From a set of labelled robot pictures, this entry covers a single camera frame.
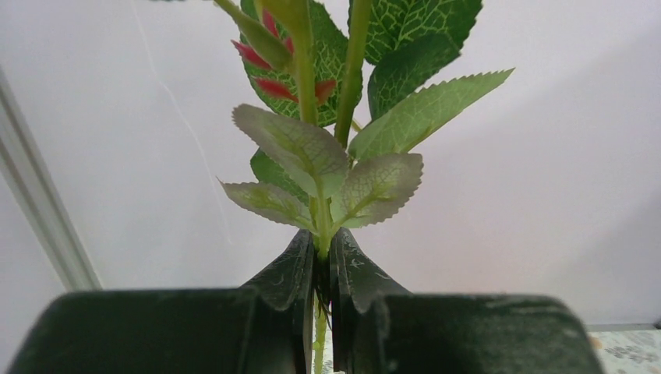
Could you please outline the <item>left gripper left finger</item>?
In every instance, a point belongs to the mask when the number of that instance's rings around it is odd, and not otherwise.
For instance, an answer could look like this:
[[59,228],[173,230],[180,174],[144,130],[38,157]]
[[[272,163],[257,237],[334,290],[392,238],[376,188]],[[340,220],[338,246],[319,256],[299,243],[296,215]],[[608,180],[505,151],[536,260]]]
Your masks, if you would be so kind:
[[11,373],[308,373],[312,236],[238,288],[80,291],[53,300]]

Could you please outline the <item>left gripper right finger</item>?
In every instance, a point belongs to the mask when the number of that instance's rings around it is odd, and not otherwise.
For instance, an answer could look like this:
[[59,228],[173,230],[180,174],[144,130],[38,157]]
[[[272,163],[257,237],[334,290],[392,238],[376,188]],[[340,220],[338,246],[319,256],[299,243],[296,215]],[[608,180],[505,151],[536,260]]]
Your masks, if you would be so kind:
[[334,367],[346,373],[601,373],[581,320],[543,295],[425,294],[342,228],[330,250]]

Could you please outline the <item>pink rose stem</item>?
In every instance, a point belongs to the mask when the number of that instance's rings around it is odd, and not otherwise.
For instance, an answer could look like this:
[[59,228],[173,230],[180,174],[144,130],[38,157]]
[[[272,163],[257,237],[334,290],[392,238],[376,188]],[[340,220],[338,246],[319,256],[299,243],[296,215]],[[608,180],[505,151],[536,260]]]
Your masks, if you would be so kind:
[[415,147],[503,84],[510,72],[431,83],[459,58],[480,1],[350,1],[340,31],[317,1],[219,1],[264,108],[235,125],[258,147],[254,182],[224,183],[241,208],[313,240],[315,373],[331,328],[328,260],[343,229],[397,214],[422,181]]

